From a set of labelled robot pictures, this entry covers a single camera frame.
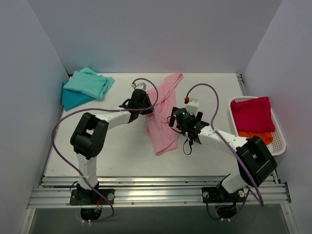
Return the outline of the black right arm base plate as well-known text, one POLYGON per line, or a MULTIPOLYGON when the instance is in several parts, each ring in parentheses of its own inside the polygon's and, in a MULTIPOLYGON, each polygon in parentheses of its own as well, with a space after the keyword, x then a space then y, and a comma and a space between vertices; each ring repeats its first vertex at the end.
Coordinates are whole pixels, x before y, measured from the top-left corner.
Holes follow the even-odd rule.
POLYGON ((204 203, 236 203, 245 199, 245 192, 242 189, 230 194, 223 188, 202 187, 201 193, 204 203))

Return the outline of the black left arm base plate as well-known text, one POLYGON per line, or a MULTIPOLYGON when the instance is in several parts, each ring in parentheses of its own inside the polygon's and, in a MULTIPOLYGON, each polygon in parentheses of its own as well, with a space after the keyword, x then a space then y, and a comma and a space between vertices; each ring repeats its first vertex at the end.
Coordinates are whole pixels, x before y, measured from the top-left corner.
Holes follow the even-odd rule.
MULTIPOLYGON (((112 204, 115 199, 115 190, 113 189, 99 189, 99 193, 104 196, 112 204)), ((94 192, 93 190, 85 189, 74 189, 71 192, 69 204, 72 206, 86 206, 86 205, 97 205, 101 196, 94 192)))

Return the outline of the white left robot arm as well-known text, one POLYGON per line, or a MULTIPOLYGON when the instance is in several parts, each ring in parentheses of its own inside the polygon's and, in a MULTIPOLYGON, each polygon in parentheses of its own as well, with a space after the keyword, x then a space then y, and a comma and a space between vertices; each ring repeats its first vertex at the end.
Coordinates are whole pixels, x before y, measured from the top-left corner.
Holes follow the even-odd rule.
POLYGON ((107 114, 84 113, 71 136, 70 143, 78 158, 77 191, 86 204, 98 200, 97 156, 102 151, 108 130, 152 113, 154 108, 146 91, 135 89, 130 99, 107 114))

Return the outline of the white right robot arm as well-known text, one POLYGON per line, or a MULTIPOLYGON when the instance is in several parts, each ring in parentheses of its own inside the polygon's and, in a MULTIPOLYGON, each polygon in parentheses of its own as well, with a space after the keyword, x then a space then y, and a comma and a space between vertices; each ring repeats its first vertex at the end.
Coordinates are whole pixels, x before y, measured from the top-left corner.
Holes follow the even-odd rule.
POLYGON ((217 197, 228 201, 234 192, 246 187, 258 187, 277 168, 277 163, 264 141, 258 137, 240 137, 214 129, 211 124, 201 120, 202 113, 191 114, 186 108, 172 108, 169 126, 176 123, 191 144, 209 145, 237 160, 238 172, 229 174, 216 190, 217 197))

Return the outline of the pink t-shirt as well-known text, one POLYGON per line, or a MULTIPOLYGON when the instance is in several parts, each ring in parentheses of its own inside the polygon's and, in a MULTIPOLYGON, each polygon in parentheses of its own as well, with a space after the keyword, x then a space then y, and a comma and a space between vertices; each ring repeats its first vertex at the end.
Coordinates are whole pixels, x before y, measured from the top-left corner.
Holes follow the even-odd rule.
POLYGON ((157 156, 177 148, 178 133, 173 131, 167 122, 172 108, 176 105, 176 86, 182 81, 183 75, 172 74, 164 79, 157 89, 147 91, 151 102, 156 101, 154 111, 148 114, 145 133, 151 138, 154 152, 157 156))

